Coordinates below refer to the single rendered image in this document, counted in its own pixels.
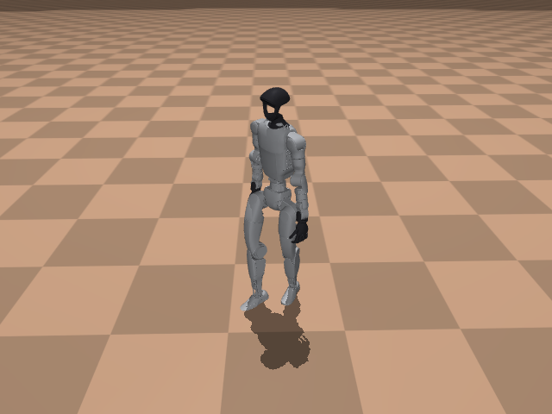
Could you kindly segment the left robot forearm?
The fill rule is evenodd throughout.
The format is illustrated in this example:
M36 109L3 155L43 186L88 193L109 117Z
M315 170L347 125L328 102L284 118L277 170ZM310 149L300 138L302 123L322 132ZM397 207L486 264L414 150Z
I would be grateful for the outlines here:
M307 192L308 192L308 185L305 175L303 174L301 177L301 186L294 189L296 194L296 208L297 211L301 213L301 220L308 218L309 212L308 212L308 198L307 198ZM296 212L297 215L297 212Z

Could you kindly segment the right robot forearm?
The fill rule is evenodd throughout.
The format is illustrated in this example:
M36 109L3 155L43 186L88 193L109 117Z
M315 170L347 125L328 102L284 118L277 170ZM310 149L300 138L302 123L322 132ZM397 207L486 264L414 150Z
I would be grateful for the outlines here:
M262 187L262 180L263 180L263 168L262 168L262 164L255 164L253 161L251 161L251 167L253 168L253 171L252 171L252 182L255 182L256 183L256 189L259 189Z

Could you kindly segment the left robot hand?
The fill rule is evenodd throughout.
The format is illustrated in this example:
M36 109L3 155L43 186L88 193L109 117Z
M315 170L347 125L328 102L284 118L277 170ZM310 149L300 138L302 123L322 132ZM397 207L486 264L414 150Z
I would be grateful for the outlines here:
M296 238L292 243L299 243L308 237L308 218L301 220L301 213L297 211L296 221L298 222L295 231L289 236L289 239L292 239L296 234Z

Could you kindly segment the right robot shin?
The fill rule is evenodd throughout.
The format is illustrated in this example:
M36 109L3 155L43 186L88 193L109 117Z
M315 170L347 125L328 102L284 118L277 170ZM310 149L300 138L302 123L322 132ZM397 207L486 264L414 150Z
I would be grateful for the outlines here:
M262 292L262 278L265 272L266 259L255 259L249 250L247 250L248 261L248 273L251 279L253 288L253 296L256 294L256 298L261 296ZM255 293L254 293L255 290ZM258 292L258 295L257 295Z

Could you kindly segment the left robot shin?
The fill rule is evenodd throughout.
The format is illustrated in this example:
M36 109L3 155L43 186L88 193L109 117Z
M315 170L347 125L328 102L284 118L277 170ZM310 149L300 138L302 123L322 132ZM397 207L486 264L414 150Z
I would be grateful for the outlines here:
M297 286L297 274L300 263L299 251L300 249L296 247L296 254L293 261L288 258L285 258L284 260L285 275L288 278L289 287L293 285L293 290Z

